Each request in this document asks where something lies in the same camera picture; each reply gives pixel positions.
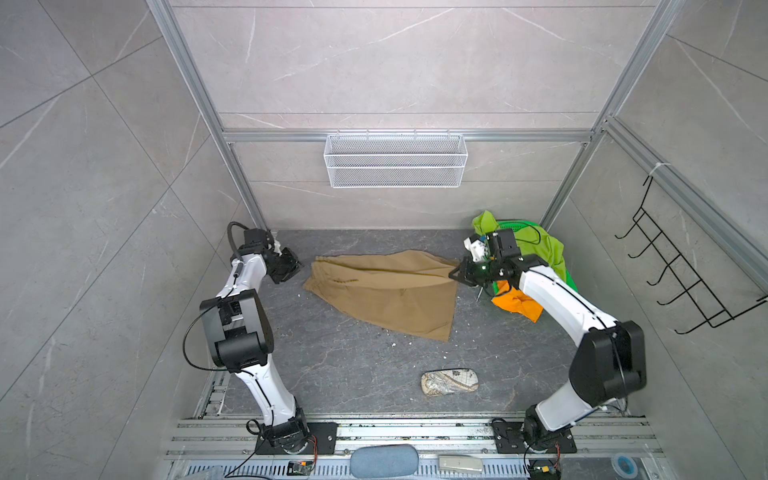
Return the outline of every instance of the blue cushion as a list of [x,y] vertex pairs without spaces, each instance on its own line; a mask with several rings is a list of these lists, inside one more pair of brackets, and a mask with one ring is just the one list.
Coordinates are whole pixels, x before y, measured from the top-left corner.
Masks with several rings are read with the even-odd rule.
[[410,445],[383,445],[355,450],[349,470],[355,478],[391,478],[413,475],[419,453]]

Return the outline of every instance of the brown cloth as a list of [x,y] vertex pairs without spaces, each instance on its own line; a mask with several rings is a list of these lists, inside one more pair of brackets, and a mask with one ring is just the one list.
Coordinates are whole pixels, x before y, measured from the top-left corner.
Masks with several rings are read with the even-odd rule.
[[448,341],[458,265],[418,250],[393,255],[316,257],[304,289],[358,320]]

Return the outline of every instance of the wire mesh basket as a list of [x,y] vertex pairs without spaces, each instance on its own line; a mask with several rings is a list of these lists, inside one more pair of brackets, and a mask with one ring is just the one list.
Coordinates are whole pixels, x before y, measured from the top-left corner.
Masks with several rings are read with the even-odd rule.
[[323,156],[333,188],[458,187],[467,146],[451,133],[331,134]]

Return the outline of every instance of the white robotic arm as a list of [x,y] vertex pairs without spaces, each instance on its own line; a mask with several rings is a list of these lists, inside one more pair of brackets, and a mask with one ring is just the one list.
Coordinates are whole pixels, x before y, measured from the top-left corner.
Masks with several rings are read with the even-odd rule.
[[[544,307],[571,336],[576,346],[581,344],[584,334],[591,329],[607,329],[617,324],[613,316],[601,312],[560,280],[549,266],[533,266],[523,272],[520,276],[520,290]],[[536,406],[536,414],[549,432],[572,425],[593,410],[594,407],[574,391],[571,380]]]
[[264,438],[288,453],[299,453],[310,431],[272,361],[272,329],[258,295],[267,274],[276,283],[287,280],[298,262],[258,229],[247,230],[246,244],[235,252],[224,288],[200,304],[210,354],[217,366],[226,367],[250,390],[263,414]]
[[622,323],[600,311],[536,255],[522,256],[511,230],[484,239],[474,235],[465,246],[472,255],[451,272],[451,278],[482,287],[507,280],[536,300],[577,346],[568,381],[526,412],[524,438],[529,446],[535,449],[597,407],[645,386],[643,331],[634,322]]

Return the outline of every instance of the gray marble wall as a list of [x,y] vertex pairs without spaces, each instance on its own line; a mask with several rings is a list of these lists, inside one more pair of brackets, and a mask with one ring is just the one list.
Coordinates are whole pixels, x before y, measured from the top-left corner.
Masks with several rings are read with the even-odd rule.
[[[578,181],[571,201],[552,232],[568,246],[566,261],[580,290],[617,318],[634,319],[646,333],[648,387],[632,396],[633,413],[648,415],[664,451],[681,478],[762,478],[766,474],[763,432],[768,427],[768,381],[764,322],[768,307],[712,329],[703,326],[695,305],[681,298],[660,306],[681,288],[667,273],[654,282],[664,263],[652,250],[633,260],[647,245],[635,230],[626,239],[631,216],[644,193],[645,172],[610,139],[596,152]],[[752,306],[759,289],[658,186],[645,204],[682,254],[725,306],[739,312]],[[649,223],[642,223],[654,235]],[[662,254],[671,249],[659,242]],[[687,285],[691,272],[675,264]],[[692,290],[705,313],[716,312],[703,288]]]
[[[688,0],[619,118],[768,250],[766,25],[768,3],[761,0]],[[596,185],[599,175],[590,167],[582,189]],[[616,180],[604,176],[601,192]],[[580,208],[598,207],[587,204],[588,195],[580,191],[580,197],[573,196]],[[660,217],[667,233],[726,306],[734,311],[751,306],[760,291],[674,202],[659,208],[666,209]],[[637,266],[619,268],[625,273],[624,268]],[[645,290],[634,292],[640,296]],[[680,337],[669,329],[690,324],[698,313],[689,303],[667,308],[649,302],[647,311],[658,318],[651,321],[698,403],[744,476],[768,477],[763,441],[768,427],[768,355],[763,348],[768,309],[760,307],[719,329],[704,327]]]
[[[171,3],[224,126],[272,129],[590,128],[655,5]],[[578,150],[468,148],[458,189],[335,190],[322,145],[237,146],[266,220],[280,228],[456,228],[486,208],[540,220]]]
[[768,2],[688,0],[619,117],[768,250]]
[[175,0],[226,127],[591,127],[643,0]]
[[467,228],[488,209],[538,221],[579,143],[467,144],[458,188],[331,188],[323,143],[237,144],[267,223],[274,228]]
[[2,2],[0,105],[0,478],[149,478],[237,189],[143,0]]

